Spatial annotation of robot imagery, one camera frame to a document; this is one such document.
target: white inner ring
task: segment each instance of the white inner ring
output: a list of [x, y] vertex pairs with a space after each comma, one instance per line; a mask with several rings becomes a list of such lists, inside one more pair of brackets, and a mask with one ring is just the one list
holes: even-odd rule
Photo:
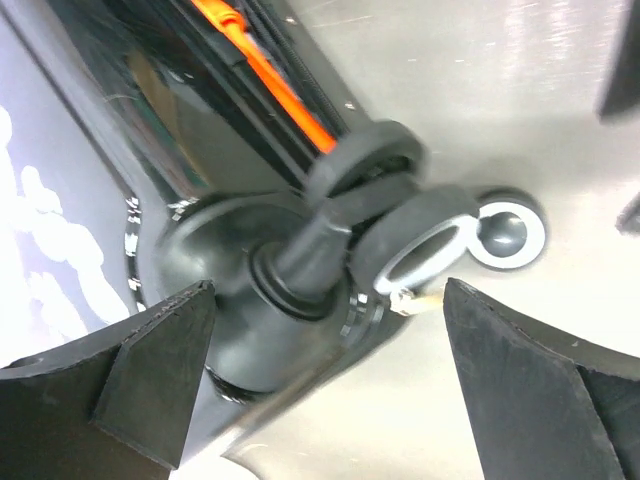
[[479, 262], [493, 268], [521, 268], [533, 262], [542, 253], [547, 241], [547, 232], [540, 216], [524, 205], [512, 202], [489, 203], [480, 208], [480, 219], [499, 213], [513, 213], [522, 220], [527, 229], [527, 239], [520, 251], [509, 257], [496, 257], [487, 251], [478, 235], [469, 242], [469, 253]]
[[[465, 254], [469, 246], [469, 242], [477, 238], [478, 219], [471, 215], [460, 215], [450, 218], [449, 220], [432, 228], [417, 240], [413, 241], [398, 255], [393, 257], [387, 263], [382, 271], [376, 277], [373, 288], [380, 295], [390, 295], [404, 289], [413, 289], [422, 286], [430, 279], [439, 275], [442, 271], [449, 268], [462, 255]], [[420, 245], [428, 242], [439, 233], [455, 228], [456, 232], [453, 238], [440, 250], [435, 252], [424, 262], [417, 265], [411, 271], [391, 280], [389, 275], [393, 269], [411, 252]]]

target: gray surface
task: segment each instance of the gray surface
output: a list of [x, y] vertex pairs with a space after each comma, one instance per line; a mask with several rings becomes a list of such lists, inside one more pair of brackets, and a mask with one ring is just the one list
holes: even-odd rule
[[[640, 355], [640, 240], [617, 215], [640, 190], [637, 120], [594, 114], [622, 0], [291, 0], [374, 117], [432, 148], [432, 181], [509, 185], [546, 209], [545, 256], [459, 276], [526, 314]], [[237, 453], [267, 480], [482, 478], [439, 309]]]

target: orange tool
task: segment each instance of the orange tool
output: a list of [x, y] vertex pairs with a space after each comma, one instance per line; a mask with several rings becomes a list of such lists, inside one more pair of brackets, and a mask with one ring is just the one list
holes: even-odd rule
[[207, 17], [209, 22], [240, 50], [249, 65], [260, 77], [271, 94], [278, 100], [300, 129], [309, 137], [322, 153], [329, 153], [336, 141], [298, 100], [289, 85], [271, 66], [269, 60], [246, 34], [246, 23], [242, 14], [222, 0], [191, 0]]

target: orange cable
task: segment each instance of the orange cable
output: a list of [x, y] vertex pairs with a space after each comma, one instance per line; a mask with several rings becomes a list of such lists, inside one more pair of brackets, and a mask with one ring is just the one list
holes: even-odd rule
[[329, 153], [336, 144], [320, 123], [298, 100], [289, 85], [271, 66], [260, 49], [246, 34], [246, 23], [240, 12], [222, 0], [191, 0], [209, 22], [227, 37], [247, 57], [249, 65], [278, 100], [300, 129], [322, 153]]

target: white print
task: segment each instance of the white print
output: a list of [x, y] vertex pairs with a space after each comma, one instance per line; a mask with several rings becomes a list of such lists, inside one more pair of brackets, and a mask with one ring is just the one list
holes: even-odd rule
[[[0, 367], [13, 360], [60, 345], [89, 332], [78, 311], [50, 273], [25, 275], [15, 232], [31, 233], [40, 251], [55, 262], [67, 262], [77, 273], [90, 308], [108, 324], [129, 316], [129, 310], [102, 272], [104, 254], [91, 232], [63, 216], [60, 198], [46, 188], [38, 170], [26, 166], [20, 180], [24, 196], [17, 191], [16, 176], [8, 152], [11, 118], [0, 106]], [[30, 303], [42, 303], [42, 320], [49, 328], [48, 344], [34, 342], [36, 325]]]

